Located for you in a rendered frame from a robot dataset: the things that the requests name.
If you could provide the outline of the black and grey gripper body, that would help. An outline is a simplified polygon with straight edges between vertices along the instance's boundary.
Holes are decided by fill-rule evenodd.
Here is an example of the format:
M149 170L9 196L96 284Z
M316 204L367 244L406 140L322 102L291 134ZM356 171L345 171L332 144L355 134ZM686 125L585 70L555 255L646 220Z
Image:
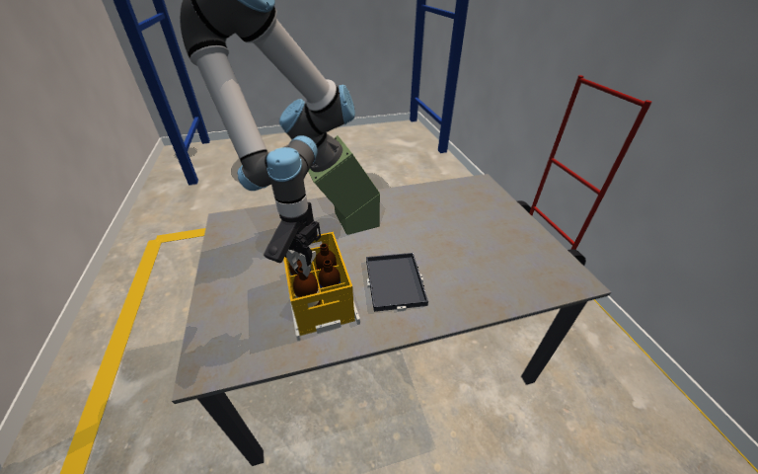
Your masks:
M308 215L307 215L307 211L308 211ZM285 217L282 215L279 215L279 216L280 216L280 219L285 222L298 222L299 221L301 223L301 226L297 234L295 235L289 247L289 250L302 253L304 251L304 247L302 244L309 246L314 242L314 240L316 240L317 242L321 238L321 231L319 230L319 235L317 233L317 229L320 229L320 224L319 222L314 221L311 202L308 202L308 209L300 216L297 216L297 217ZM308 241L308 244L307 244L307 241Z

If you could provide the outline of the brown glass bottle with beige label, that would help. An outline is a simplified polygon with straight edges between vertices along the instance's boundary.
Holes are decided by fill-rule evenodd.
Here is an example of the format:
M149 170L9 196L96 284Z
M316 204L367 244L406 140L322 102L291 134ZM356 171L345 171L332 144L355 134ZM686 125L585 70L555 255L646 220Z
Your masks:
M301 267L298 268L298 276L295 278L293 282L295 298L319 293L317 279L311 274L309 274L308 276L303 275L302 274L303 270ZM321 300L308 303L308 308L318 306L320 305L320 303L321 303Z

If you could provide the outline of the yellow crate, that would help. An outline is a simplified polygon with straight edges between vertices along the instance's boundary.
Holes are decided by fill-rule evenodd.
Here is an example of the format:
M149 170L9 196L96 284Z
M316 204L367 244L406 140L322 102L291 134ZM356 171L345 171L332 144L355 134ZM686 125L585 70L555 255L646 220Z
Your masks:
M287 283L290 295L290 301L293 308L294 316L296 319L297 327L300 336L310 334L316 331L316 326L330 323L333 321L341 320L341 325L355 321L354 318L354 304L353 304L353 289L352 284L346 270L344 261L341 256L341 251L338 246L337 240L331 238L321 237L317 242L328 244L329 250L332 251L337 260L337 265L334 266L340 272L341 283L320 288L319 284L319 272L316 267L316 257L311 263L311 272L318 282L319 293L295 298L293 290L293 282L296 275L291 276L288 260L284 257L284 264L287 276ZM317 243L315 240L313 243ZM336 244L335 244L336 242ZM340 254L339 254L340 253ZM286 263L285 263L286 259ZM313 266L313 267L312 267ZM287 274L288 268L288 274ZM290 286L289 286L290 281ZM291 297L292 292L292 297ZM308 308L308 303L322 300L320 305Z

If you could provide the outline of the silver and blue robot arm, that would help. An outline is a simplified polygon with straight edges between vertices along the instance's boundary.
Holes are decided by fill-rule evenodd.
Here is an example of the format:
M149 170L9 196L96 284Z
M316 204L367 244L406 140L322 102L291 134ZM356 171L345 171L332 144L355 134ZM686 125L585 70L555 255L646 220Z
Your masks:
M308 209L304 185L308 171L325 171L341 158L341 144L327 132L352 121L355 110L345 85L326 80L276 19L274 3L183 0L181 32L189 59L198 66L242 163L240 184L252 192L271 185L278 213L297 217ZM292 139L284 146L289 148L266 150L227 58L226 39L234 34L253 42L308 98L306 103L294 101L279 119Z

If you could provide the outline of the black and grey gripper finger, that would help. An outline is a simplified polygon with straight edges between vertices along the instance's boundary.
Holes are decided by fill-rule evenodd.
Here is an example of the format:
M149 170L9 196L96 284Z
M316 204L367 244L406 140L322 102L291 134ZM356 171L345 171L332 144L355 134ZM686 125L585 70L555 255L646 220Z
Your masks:
M312 251L309 246L302 244L304 251L299 255L299 260L302 263L303 273L306 277L310 273L311 263L316 257L316 251Z
M292 251L292 250L288 249L288 251L287 251L287 253L285 255L285 258L287 258L288 262L290 263L290 265L292 266L292 268L294 269L294 271L297 272L297 273L298 273L298 268L299 268L298 265L297 265L297 261L299 259L298 256L300 254L298 254L298 252L295 252L295 251Z

